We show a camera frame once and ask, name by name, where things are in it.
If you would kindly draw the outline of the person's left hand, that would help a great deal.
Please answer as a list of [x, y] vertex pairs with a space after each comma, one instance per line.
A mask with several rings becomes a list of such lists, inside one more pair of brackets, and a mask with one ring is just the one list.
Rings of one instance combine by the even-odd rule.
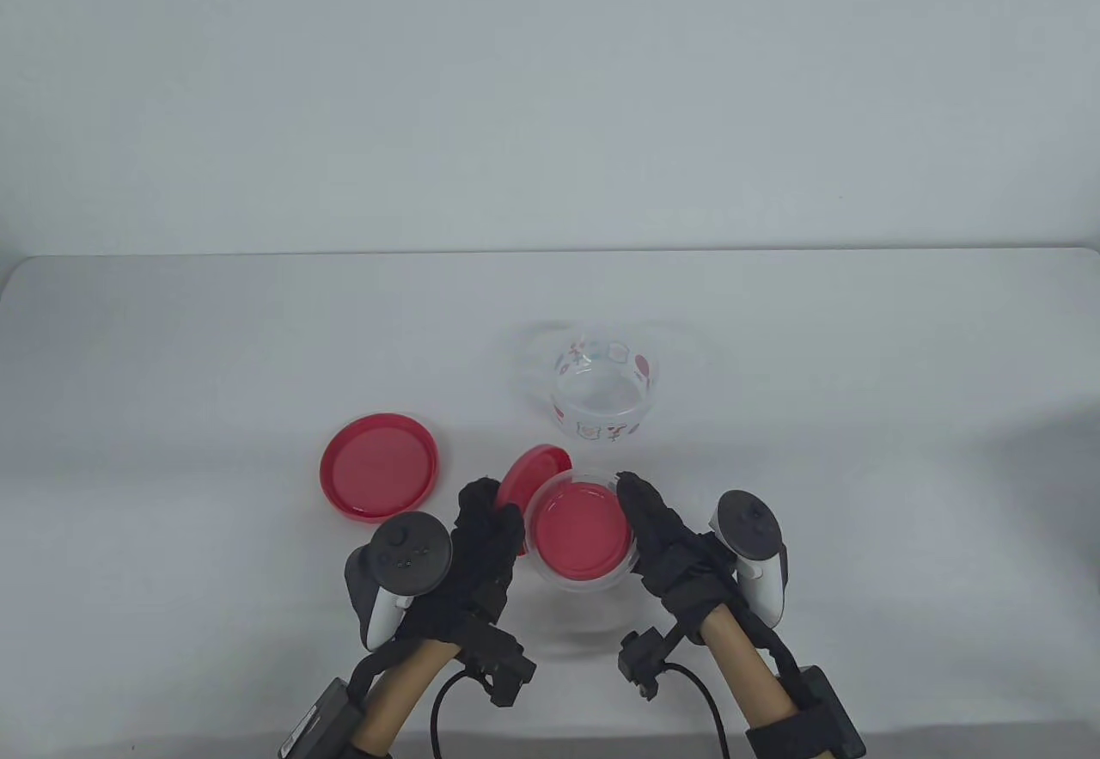
[[468, 629], [498, 624], [525, 544], [522, 512], [512, 503], [499, 506], [499, 481], [488, 477], [462, 488], [448, 573], [439, 586], [413, 600], [397, 639], [460, 645]]

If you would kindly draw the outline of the person's right hand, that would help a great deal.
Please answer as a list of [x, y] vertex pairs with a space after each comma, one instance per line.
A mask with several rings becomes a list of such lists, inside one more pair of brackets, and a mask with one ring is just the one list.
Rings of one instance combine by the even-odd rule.
[[689, 529], [649, 481], [624, 471], [616, 476], [615, 492], [635, 536], [632, 571], [675, 617], [685, 638], [703, 645], [702, 626], [710, 614], [739, 602], [730, 570], [706, 536]]

